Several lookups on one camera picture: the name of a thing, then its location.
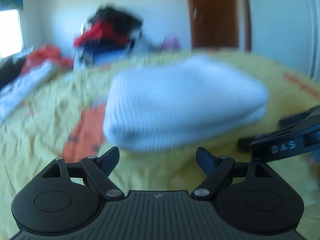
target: dark clothing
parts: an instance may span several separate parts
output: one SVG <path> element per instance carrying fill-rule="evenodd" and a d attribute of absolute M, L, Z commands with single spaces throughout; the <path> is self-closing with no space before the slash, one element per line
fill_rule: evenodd
<path fill-rule="evenodd" d="M 134 29 L 140 29 L 143 24 L 141 20 L 125 12 L 116 11 L 112 7 L 98 9 L 95 16 L 89 19 L 92 24 L 100 21 L 111 23 L 115 32 L 125 35 L 128 35 Z"/>
<path fill-rule="evenodd" d="M 10 57 L 3 65 L 0 67 L 0 90 L 4 88 L 7 84 L 14 81 L 22 70 L 26 58 L 21 58 L 16 64 L 13 63 L 13 57 Z"/>
<path fill-rule="evenodd" d="M 87 41 L 84 46 L 84 50 L 92 54 L 101 54 L 113 50 L 124 49 L 125 46 L 121 46 L 113 40 L 101 40 L 101 41 Z"/>

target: bed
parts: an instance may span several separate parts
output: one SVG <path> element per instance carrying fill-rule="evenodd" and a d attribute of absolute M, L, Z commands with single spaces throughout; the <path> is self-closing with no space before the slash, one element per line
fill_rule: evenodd
<path fill-rule="evenodd" d="M 104 141 L 102 124 L 105 98 L 112 77 L 137 66 L 156 66 L 178 61 L 191 54 L 205 53 L 225 60 L 262 80 L 269 88 L 270 101 L 262 121 L 234 130 L 201 144 L 216 155 L 229 155 L 249 162 L 250 155 L 237 151 L 241 136 L 271 132 L 282 116 L 307 110 L 320 103 L 320 86 L 278 62 L 233 49 L 135 56 L 110 65 L 66 73 L 58 71 L 0 125 L 0 239 L 18 232 L 11 215 L 11 202 L 41 169 L 57 156 L 78 161 L 92 154 L 102 155 L 113 145 Z M 79 141 L 85 145 L 84 150 Z M 110 179 L 124 192 L 129 190 L 192 191 L 205 175 L 197 166 L 197 145 L 157 154 L 132 154 L 120 149 L 120 162 Z M 305 155 L 269 164 L 303 198 L 305 212 L 298 232 L 308 240 L 320 238 L 319 164 L 309 164 Z"/>

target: white wall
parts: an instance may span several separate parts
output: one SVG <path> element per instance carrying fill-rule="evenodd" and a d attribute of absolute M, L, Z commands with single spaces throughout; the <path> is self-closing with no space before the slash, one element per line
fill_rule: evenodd
<path fill-rule="evenodd" d="M 43 0 L 42 23 L 44 40 L 72 55 L 73 39 L 81 24 L 95 14 L 102 4 L 112 3 L 124 7 L 144 19 L 143 31 L 155 43 L 166 35 L 177 34 L 183 48 L 191 47 L 191 34 L 187 0 Z"/>
<path fill-rule="evenodd" d="M 23 0 L 24 9 L 20 11 L 21 33 L 24 48 L 32 45 L 39 48 L 44 44 L 39 4 L 41 0 Z"/>

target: ribbed black surface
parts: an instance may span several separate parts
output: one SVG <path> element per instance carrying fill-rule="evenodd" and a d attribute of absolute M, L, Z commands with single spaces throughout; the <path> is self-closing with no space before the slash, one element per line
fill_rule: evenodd
<path fill-rule="evenodd" d="M 108 203 L 87 227 L 64 236 L 19 233 L 14 240 L 303 240 L 296 232 L 254 236 L 225 223 L 209 202 L 187 192 L 138 192 Z"/>

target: white wardrobe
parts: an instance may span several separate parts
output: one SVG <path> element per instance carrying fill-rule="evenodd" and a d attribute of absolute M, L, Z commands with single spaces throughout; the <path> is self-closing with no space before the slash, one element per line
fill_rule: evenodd
<path fill-rule="evenodd" d="M 250 0 L 252 52 L 320 82 L 320 0 Z"/>

